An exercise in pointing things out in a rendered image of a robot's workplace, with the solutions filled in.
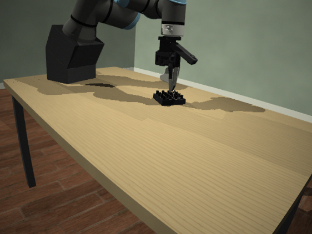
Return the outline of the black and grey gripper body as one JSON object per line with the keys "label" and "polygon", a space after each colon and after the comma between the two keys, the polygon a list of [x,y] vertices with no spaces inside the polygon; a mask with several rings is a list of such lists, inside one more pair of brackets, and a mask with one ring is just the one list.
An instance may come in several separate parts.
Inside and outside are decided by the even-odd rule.
{"label": "black and grey gripper body", "polygon": [[[174,68],[180,64],[180,55],[170,47],[176,40],[181,40],[181,37],[158,37],[160,40],[159,50],[155,52],[155,64],[159,66],[168,66],[173,60]],[[168,53],[169,52],[169,53]]]}

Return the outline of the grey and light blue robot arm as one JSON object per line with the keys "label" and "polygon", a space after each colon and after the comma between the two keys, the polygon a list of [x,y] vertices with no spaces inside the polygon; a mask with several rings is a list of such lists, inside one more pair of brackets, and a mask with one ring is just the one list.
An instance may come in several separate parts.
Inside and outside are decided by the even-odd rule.
{"label": "grey and light blue robot arm", "polygon": [[[78,42],[93,43],[98,22],[130,30],[144,14],[150,19],[162,19],[161,35],[183,37],[186,4],[187,0],[76,0],[62,31]],[[190,65],[198,61],[179,43],[173,42],[170,47]]]}

